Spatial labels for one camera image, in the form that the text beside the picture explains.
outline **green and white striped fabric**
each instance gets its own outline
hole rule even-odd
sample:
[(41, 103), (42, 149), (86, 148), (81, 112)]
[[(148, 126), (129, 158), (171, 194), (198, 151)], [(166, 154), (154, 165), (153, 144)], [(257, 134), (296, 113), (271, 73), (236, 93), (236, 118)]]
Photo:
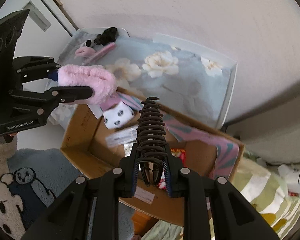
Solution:
[[(288, 234), (300, 217), (300, 197), (289, 196), (284, 180), (254, 161), (243, 157), (232, 183), (280, 239)], [(214, 240), (212, 219), (210, 228)]]

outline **black hair clip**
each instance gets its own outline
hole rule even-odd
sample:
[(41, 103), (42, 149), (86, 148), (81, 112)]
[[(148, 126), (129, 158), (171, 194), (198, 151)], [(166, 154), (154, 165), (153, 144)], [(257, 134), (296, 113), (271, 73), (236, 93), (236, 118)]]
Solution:
[(118, 29), (116, 27), (110, 27), (106, 29), (102, 34), (98, 34), (93, 42), (96, 45), (106, 46), (110, 42), (115, 42), (115, 39), (118, 36)]

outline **silver screw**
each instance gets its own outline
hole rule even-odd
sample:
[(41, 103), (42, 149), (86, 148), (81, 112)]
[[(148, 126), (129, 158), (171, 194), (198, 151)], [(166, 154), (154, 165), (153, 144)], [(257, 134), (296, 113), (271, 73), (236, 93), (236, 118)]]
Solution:
[(226, 184), (227, 183), (227, 179), (225, 177), (219, 177), (217, 179), (217, 181), (220, 183), (220, 184)]
[(180, 172), (181, 172), (182, 174), (189, 174), (189, 173), (190, 173), (190, 170), (189, 170), (188, 168), (182, 168), (182, 169), (180, 170)]
[(43, 114), (43, 113), (44, 113), (44, 110), (43, 110), (42, 108), (39, 108), (38, 111), (37, 111), (37, 114), (38, 114), (38, 115), (41, 115), (41, 114)]
[(112, 170), (112, 172), (113, 172), (114, 174), (120, 174), (120, 173), (122, 173), (122, 169), (121, 169), (121, 168), (114, 168), (114, 169)]
[(85, 177), (80, 176), (80, 177), (77, 177), (77, 178), (75, 179), (75, 182), (78, 183), (78, 184), (82, 184), (82, 183), (85, 182), (85, 180), (86, 180)]

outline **pink fuzzy fabric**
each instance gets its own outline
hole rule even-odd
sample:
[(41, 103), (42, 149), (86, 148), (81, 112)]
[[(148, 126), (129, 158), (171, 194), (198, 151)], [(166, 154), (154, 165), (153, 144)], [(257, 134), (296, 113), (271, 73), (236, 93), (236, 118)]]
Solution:
[(76, 57), (90, 57), (93, 54), (95, 54), (95, 52), (96, 51), (93, 48), (82, 47), (82, 48), (77, 49), (74, 54)]
[(58, 85), (66, 87), (88, 86), (93, 90), (92, 97), (75, 100), (74, 104), (98, 105), (104, 102), (117, 89), (115, 76), (100, 65), (77, 66), (68, 64), (58, 70)]

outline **pink tube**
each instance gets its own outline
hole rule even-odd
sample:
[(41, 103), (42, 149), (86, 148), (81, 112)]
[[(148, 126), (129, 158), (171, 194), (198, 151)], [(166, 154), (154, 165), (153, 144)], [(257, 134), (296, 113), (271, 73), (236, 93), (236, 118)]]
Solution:
[(92, 61), (97, 61), (98, 59), (102, 58), (111, 50), (115, 49), (117, 45), (114, 42), (109, 43), (108, 45), (104, 46), (101, 50), (98, 50), (95, 54), (91, 57), (87, 58), (84, 62), (82, 62), (82, 66), (86, 66), (90, 64)]

